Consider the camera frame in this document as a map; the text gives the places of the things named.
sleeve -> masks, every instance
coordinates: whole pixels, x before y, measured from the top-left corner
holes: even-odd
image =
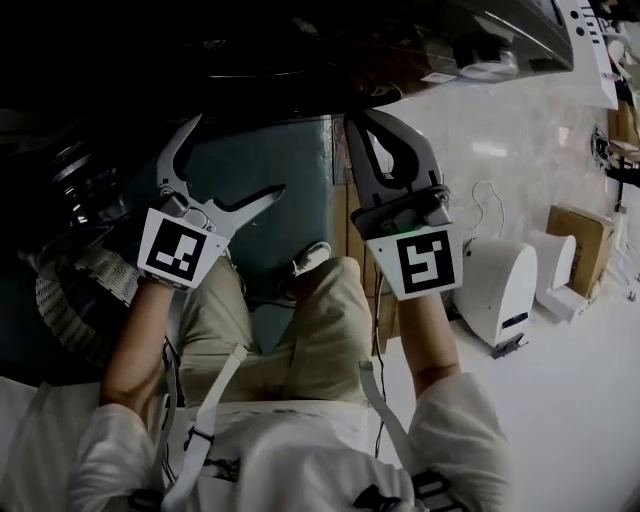
[[[69,479],[72,512],[113,510],[148,485],[153,443],[136,413],[117,404],[98,408],[85,432]]]
[[[428,388],[418,399],[409,437],[427,467],[447,478],[471,510],[514,510],[507,440],[473,375]]]

knee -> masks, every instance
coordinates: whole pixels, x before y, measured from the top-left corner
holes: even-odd
[[[356,260],[348,256],[336,256],[329,258],[322,266],[326,274],[333,274],[336,277],[355,278],[360,282],[360,265]]]
[[[199,289],[214,289],[221,286],[228,286],[230,283],[240,284],[240,277],[236,273],[235,269],[224,256],[220,256],[213,266],[207,272],[200,283]]]

white device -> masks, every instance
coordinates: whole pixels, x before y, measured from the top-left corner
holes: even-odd
[[[573,322],[589,301],[566,286],[576,253],[574,236],[555,236],[532,231],[529,243],[538,253],[536,300],[561,320]]]
[[[463,285],[453,301],[469,327],[493,347],[516,339],[529,322],[536,251],[510,240],[474,239],[463,255]]]

person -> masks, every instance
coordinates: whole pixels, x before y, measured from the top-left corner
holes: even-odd
[[[363,444],[369,404],[359,362],[372,353],[372,319],[358,263],[331,258],[320,242],[293,262],[280,288],[295,311],[271,355],[253,344],[242,280],[229,259],[219,258],[188,300],[180,382],[191,418],[234,348],[249,355],[222,394],[187,510],[413,510],[407,470]],[[149,485],[149,403],[173,294],[152,281],[137,290],[70,476],[74,512],[128,510],[128,497]],[[477,380],[460,372],[440,297],[402,301],[398,312],[417,399],[410,445],[459,505],[446,510],[513,510],[507,441]]]

black cable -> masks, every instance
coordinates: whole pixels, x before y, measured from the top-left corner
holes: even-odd
[[[169,473],[171,473],[171,478],[173,478],[173,481],[176,481],[176,475],[173,472],[173,469],[171,469],[171,464],[169,464],[169,443],[167,443],[166,447],[165,447],[165,452],[164,452],[164,456],[166,459],[166,463],[167,463],[167,468],[169,469]]]
[[[376,269],[376,287],[375,287],[375,293],[376,293],[376,299],[374,301],[374,307],[375,307],[375,318],[374,318],[374,324],[373,324],[373,341],[374,341],[374,345],[375,345],[375,350],[376,350],[376,356],[378,356],[378,361],[380,362],[380,384],[382,385],[382,398],[384,399],[385,403],[387,402],[387,390],[385,388],[384,385],[384,361],[382,360],[382,354],[380,353],[380,333],[379,333],[379,327],[380,327],[380,298],[381,298],[381,293],[382,293],[382,285],[384,284],[384,276],[382,275],[382,272],[379,274],[378,276],[378,270]],[[374,450],[374,454],[376,459],[378,458],[378,455],[380,454],[380,442],[382,440],[382,429],[384,428],[384,420],[382,418],[380,418],[380,428],[378,429],[378,436],[376,437],[376,445],[375,445],[375,450]]]
[[[169,480],[169,482],[175,483],[176,481],[175,475],[173,474],[173,471],[171,471],[171,467],[169,466],[169,464],[164,458],[162,459],[162,470],[164,471],[164,474],[167,476],[167,479]]]
[[[591,155],[600,167],[600,170],[606,172],[611,169],[613,151],[611,151],[609,139],[598,125],[594,126],[593,133],[591,134]]]
[[[173,358],[176,361],[176,364],[178,366],[180,366],[180,356],[178,355],[178,352],[176,351],[175,347],[173,346],[173,343],[171,343],[169,341],[169,338],[167,336],[164,337],[164,348],[169,347],[169,349],[171,350],[171,353],[173,354]]]

